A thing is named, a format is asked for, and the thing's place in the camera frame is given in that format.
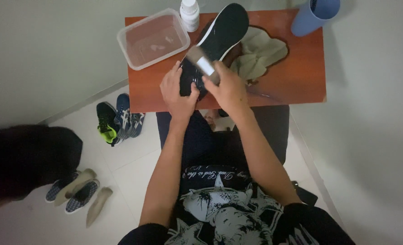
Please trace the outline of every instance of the white bottle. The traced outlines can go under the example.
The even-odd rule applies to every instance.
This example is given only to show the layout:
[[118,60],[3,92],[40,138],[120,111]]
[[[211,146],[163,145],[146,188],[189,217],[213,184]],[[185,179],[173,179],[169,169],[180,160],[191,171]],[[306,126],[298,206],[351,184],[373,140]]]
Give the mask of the white bottle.
[[196,0],[182,0],[180,16],[187,32],[196,31],[200,24],[200,8]]

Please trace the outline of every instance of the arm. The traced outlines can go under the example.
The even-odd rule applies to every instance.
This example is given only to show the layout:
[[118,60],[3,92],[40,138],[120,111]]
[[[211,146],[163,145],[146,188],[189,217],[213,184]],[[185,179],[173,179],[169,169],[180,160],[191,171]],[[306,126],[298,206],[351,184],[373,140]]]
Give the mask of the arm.
[[147,187],[140,226],[156,223],[168,227],[179,193],[183,138],[199,94],[195,84],[192,84],[191,95],[180,96],[182,68],[179,68],[179,64],[175,64],[161,83],[162,96],[172,118],[168,136]]
[[236,123],[251,177],[281,205],[301,203],[286,170],[263,136],[248,106],[243,82],[221,62],[215,63],[215,70],[220,75],[220,85],[215,86],[203,77],[204,86]]

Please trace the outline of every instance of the hand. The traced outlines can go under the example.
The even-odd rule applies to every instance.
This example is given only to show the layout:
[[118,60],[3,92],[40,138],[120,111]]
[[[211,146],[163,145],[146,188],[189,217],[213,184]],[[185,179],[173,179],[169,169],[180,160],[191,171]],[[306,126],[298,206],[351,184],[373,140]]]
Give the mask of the hand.
[[161,82],[162,97],[170,111],[172,120],[177,123],[188,125],[189,118],[194,112],[195,103],[199,90],[195,83],[191,84],[191,95],[180,96],[180,75],[182,68],[179,68],[180,61],[177,61],[173,68],[164,76]]
[[233,121],[244,116],[250,106],[247,100],[247,91],[241,78],[229,70],[222,62],[215,62],[215,70],[220,75],[220,85],[216,86],[203,76],[204,87],[217,100],[223,110],[229,114]]

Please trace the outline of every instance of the checkered shoe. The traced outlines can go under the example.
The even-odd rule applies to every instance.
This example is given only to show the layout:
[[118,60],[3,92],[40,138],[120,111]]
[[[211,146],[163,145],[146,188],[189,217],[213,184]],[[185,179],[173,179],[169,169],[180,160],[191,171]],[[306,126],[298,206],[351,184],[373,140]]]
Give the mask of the checkered shoe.
[[68,201],[66,206],[66,214],[73,214],[83,208],[99,188],[100,182],[93,179],[86,183],[74,196]]
[[53,183],[53,186],[50,188],[50,190],[46,194],[46,202],[47,203],[53,203],[56,199],[56,195],[58,192],[60,192],[64,187],[66,187],[69,183],[73,182],[80,174],[80,171],[76,171],[72,173],[70,176],[67,178],[63,178],[60,180],[57,180]]

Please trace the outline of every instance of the neon green sneaker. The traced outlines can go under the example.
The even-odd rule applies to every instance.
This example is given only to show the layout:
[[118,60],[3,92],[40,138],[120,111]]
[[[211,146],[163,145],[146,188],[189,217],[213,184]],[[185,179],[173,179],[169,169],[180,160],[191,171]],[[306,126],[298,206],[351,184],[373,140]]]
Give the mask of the neon green sneaker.
[[99,125],[97,130],[103,139],[112,147],[121,142],[120,137],[117,137],[117,132],[120,126],[114,123],[116,110],[107,102],[97,104],[97,117],[99,118]]

